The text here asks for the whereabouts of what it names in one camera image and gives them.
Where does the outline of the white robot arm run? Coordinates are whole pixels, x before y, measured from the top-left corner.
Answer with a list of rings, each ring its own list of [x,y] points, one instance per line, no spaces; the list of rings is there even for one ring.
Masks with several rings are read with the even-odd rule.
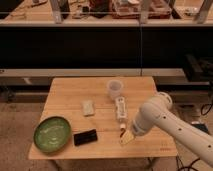
[[[172,105],[171,96],[165,92],[158,92],[147,99],[139,107],[130,128],[121,136],[120,143],[126,145],[157,126],[213,167],[213,136],[176,117],[171,112]]]

